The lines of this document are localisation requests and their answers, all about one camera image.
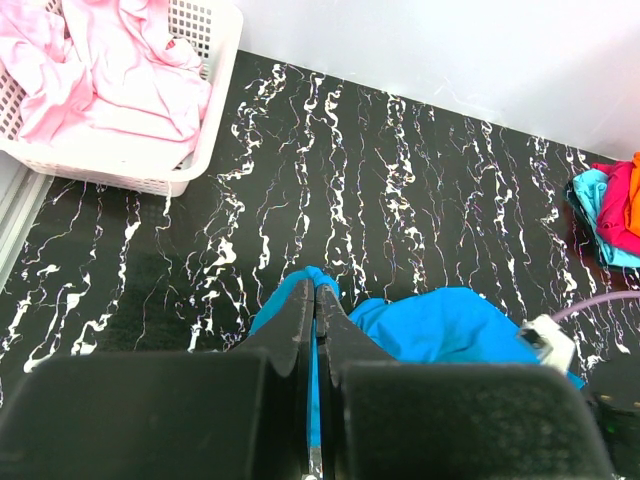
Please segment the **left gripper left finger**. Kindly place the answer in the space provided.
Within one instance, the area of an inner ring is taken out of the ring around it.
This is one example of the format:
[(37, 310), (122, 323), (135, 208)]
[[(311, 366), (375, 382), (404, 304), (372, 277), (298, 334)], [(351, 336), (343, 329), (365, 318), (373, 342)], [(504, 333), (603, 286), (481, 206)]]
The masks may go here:
[(5, 479), (298, 479), (314, 288), (226, 353), (52, 359), (1, 414)]

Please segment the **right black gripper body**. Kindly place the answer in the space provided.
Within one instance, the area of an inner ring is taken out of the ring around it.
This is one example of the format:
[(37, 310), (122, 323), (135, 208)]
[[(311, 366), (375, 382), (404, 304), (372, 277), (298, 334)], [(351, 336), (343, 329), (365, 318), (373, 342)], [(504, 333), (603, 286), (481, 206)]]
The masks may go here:
[(586, 386), (589, 403), (616, 473), (639, 478), (639, 360), (598, 364)]

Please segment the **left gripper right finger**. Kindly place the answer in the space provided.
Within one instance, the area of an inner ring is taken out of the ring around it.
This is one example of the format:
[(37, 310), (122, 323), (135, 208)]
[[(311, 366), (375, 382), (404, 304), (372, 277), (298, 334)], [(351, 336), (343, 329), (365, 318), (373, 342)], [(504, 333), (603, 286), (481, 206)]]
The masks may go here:
[(526, 364), (395, 361), (316, 292), (321, 452), (327, 479), (609, 479), (586, 402)]

